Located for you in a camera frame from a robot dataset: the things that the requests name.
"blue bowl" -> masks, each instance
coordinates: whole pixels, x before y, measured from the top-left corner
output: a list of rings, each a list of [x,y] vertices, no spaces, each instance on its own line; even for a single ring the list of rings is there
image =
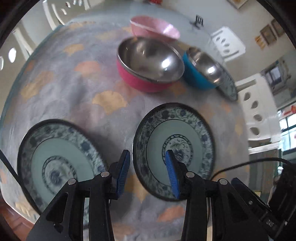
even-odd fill
[[[188,59],[186,52],[183,55],[183,61],[185,65],[183,77],[189,85],[201,90],[209,90],[217,87],[217,85],[210,82],[204,75],[198,72],[195,66]]]

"plate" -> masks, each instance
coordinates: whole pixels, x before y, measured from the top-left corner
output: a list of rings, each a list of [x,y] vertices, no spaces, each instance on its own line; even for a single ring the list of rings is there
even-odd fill
[[[215,144],[209,125],[193,108],[166,103],[151,110],[141,121],[133,140],[133,165],[142,185],[152,195],[176,201],[165,166],[165,152],[203,178],[212,172]]]
[[[84,132],[58,119],[34,125],[23,138],[17,156],[18,175],[42,212],[70,178],[89,180],[106,169]],[[86,201],[84,225],[88,224],[88,209]]]
[[[222,65],[220,67],[222,68],[222,81],[217,89],[229,100],[237,101],[238,93],[234,80]]]

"stainless steel bowl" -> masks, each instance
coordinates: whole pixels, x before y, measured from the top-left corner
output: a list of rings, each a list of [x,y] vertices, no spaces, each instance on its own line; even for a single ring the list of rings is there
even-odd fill
[[[184,73],[177,50],[156,39],[125,39],[118,47],[118,60],[129,73],[150,82],[171,83]]]
[[[186,51],[189,61],[204,77],[215,85],[222,83],[222,68],[219,63],[213,60],[207,53],[199,48],[190,47]]]

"picture frame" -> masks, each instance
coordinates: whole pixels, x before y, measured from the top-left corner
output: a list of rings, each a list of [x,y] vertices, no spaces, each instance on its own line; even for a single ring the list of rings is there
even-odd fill
[[[276,36],[275,36],[274,32],[272,31],[272,28],[269,24],[266,25],[263,29],[261,29],[260,33],[261,33],[262,37],[264,38],[265,42],[267,43],[267,45],[270,45],[277,40],[277,38],[276,38]]]
[[[271,25],[274,28],[274,31],[276,32],[277,36],[280,37],[285,34],[285,30],[281,27],[281,25],[276,21],[276,19],[273,19],[271,21]]]
[[[240,9],[248,0],[227,0],[236,9]]]

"chair backrest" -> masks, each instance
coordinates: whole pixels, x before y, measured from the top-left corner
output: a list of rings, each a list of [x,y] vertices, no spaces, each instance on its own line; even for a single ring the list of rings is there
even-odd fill
[[[15,35],[8,35],[0,49],[0,113],[18,73],[26,63],[26,58]]]
[[[24,36],[19,28],[15,28],[12,33],[15,36],[18,44],[20,45],[20,47],[22,49],[23,56],[27,60],[29,58],[29,55],[31,55],[33,53],[33,51],[34,51],[33,48],[29,45],[27,40],[24,38]]]
[[[233,60],[246,52],[246,46],[229,27],[222,27],[211,34],[212,42],[217,46],[224,61]]]
[[[239,91],[239,100],[243,107],[249,140],[271,139],[272,143],[279,142],[279,118],[266,79],[260,74],[255,74],[238,83],[238,89],[240,86],[247,86]]]
[[[87,0],[44,0],[42,5],[52,30],[90,8]]]

